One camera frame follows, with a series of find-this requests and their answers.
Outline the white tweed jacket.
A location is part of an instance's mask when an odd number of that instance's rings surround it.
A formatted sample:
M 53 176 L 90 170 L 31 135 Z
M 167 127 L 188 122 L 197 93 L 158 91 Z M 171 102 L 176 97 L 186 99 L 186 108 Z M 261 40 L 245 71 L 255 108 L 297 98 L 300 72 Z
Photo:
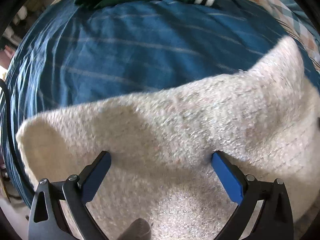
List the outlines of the white tweed jacket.
M 281 178 L 298 220 L 319 196 L 319 92 L 304 67 L 285 36 L 244 72 L 40 113 L 16 134 L 25 171 L 33 185 L 59 181 L 108 151 L 88 204 L 108 237 L 144 218 L 153 239 L 212 239 L 235 209 L 210 165 L 220 150 L 244 173 Z

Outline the blue striped bed sheet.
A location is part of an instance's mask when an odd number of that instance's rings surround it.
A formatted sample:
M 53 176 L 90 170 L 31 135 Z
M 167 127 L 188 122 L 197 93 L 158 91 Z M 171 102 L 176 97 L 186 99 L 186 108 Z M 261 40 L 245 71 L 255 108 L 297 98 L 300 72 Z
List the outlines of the blue striped bed sheet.
M 27 32 L 6 77 L 11 135 L 37 113 L 248 70 L 285 29 L 249 0 L 86 10 L 61 0 Z

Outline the plaid checkered blanket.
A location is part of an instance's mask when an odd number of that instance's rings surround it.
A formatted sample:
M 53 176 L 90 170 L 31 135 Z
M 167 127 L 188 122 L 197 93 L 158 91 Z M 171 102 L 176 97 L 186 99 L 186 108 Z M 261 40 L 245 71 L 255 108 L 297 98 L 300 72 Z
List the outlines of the plaid checkered blanket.
M 294 0 L 249 0 L 269 12 L 287 33 L 299 41 L 319 71 L 319 34 L 311 18 Z

